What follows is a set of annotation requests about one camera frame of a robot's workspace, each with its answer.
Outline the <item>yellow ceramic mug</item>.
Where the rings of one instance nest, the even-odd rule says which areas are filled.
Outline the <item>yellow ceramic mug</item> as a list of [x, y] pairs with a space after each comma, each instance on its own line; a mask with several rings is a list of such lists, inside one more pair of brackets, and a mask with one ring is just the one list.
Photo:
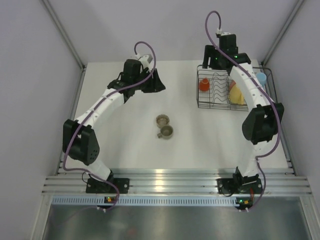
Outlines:
[[237, 87], [237, 84], [233, 86], [233, 88], [229, 88], [229, 100], [232, 104], [236, 105], [245, 105], [245, 98]]

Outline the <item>light blue ceramic mug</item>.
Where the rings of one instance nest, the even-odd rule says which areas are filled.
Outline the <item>light blue ceramic mug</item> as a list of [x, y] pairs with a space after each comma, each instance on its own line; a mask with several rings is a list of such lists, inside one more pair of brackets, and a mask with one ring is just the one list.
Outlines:
[[266, 85], [266, 83], [267, 83], [267, 76], [266, 76], [265, 73], [263, 73], [263, 72], [258, 72], [258, 73], [256, 73], [256, 78], [257, 78], [259, 84], [260, 84], [262, 87], [264, 87], [264, 86]]

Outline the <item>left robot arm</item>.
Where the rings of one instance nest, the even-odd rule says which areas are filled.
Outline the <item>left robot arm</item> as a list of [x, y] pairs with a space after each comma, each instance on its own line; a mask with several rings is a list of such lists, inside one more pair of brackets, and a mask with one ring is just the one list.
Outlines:
[[97, 132], [112, 113], [124, 105], [137, 91], [158, 93], [165, 90], [156, 69], [156, 59], [146, 54], [127, 59], [122, 72], [111, 81], [102, 96], [75, 120], [63, 124], [63, 169], [83, 171], [97, 180], [103, 193], [114, 188], [112, 171], [99, 158], [100, 146]]

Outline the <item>grey-brown stoneware cup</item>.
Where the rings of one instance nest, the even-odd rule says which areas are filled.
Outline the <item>grey-brown stoneware cup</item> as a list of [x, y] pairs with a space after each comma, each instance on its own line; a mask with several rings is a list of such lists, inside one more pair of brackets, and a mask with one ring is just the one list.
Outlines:
[[164, 125], [159, 133], [157, 134], [157, 137], [159, 139], [165, 139], [168, 140], [173, 136], [174, 130], [173, 127], [171, 125]]

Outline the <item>grey wire dish rack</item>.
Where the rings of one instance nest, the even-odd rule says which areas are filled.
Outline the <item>grey wire dish rack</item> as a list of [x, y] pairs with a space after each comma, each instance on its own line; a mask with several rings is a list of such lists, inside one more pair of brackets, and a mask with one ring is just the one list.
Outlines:
[[[197, 93], [196, 101], [199, 108], [246, 111], [250, 112], [257, 106], [269, 106], [272, 101], [267, 97], [264, 87], [262, 87], [256, 77], [256, 67], [250, 64], [242, 64], [244, 69], [234, 66], [228, 74], [224, 70], [212, 70], [198, 65], [196, 68]], [[209, 91], [199, 90], [199, 81], [207, 78], [210, 82]], [[236, 82], [244, 96], [245, 105], [233, 104], [229, 100], [229, 85], [231, 81]]]

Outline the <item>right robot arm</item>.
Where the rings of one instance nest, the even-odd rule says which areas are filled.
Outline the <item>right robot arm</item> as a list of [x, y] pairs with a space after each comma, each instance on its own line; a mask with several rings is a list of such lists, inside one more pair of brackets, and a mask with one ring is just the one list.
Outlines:
[[252, 61], [246, 53], [239, 52], [236, 35], [218, 29], [216, 36], [219, 44], [212, 42], [205, 46], [202, 67], [227, 72], [247, 105], [248, 115], [241, 128], [250, 147], [237, 167], [241, 176], [233, 181], [235, 190], [245, 193], [252, 187], [249, 177], [260, 172], [260, 160], [270, 156], [280, 144], [284, 106], [266, 93], [254, 73]]

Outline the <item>pink ceramic mug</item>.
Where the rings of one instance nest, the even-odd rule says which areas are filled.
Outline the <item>pink ceramic mug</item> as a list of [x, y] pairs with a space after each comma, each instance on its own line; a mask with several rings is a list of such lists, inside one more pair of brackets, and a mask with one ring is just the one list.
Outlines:
[[231, 83], [229, 84], [229, 88], [233, 88], [233, 86], [236, 85], [236, 82], [234, 80], [231, 81]]

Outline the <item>fluted beige small cup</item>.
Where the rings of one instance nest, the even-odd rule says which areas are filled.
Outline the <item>fluted beige small cup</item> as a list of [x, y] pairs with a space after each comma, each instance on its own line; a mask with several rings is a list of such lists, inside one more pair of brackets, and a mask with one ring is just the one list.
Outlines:
[[162, 128], [170, 124], [170, 118], [166, 114], [160, 114], [156, 117], [155, 122], [158, 128]]

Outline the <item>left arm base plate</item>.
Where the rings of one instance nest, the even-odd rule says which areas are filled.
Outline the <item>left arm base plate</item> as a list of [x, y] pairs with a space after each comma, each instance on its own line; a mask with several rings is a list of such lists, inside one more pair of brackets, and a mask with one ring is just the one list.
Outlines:
[[[115, 185], [120, 194], [127, 194], [130, 187], [129, 178], [114, 178], [113, 185]], [[116, 194], [116, 189], [105, 183], [93, 178], [87, 180], [86, 190], [87, 194]]]

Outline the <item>small orange cup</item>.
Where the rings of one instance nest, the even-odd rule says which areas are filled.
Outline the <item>small orange cup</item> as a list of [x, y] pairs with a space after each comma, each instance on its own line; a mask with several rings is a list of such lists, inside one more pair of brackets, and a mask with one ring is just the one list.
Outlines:
[[210, 81], [208, 78], [203, 78], [198, 83], [198, 89], [202, 92], [207, 92], [210, 90]]

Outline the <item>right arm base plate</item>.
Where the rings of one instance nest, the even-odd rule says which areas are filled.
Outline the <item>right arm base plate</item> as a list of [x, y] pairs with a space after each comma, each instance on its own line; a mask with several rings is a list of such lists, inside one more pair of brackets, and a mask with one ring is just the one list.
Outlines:
[[234, 194], [261, 194], [263, 190], [262, 181], [253, 177], [245, 177], [241, 183], [236, 183], [233, 178], [219, 178], [217, 187], [218, 193], [225, 197], [230, 197]]

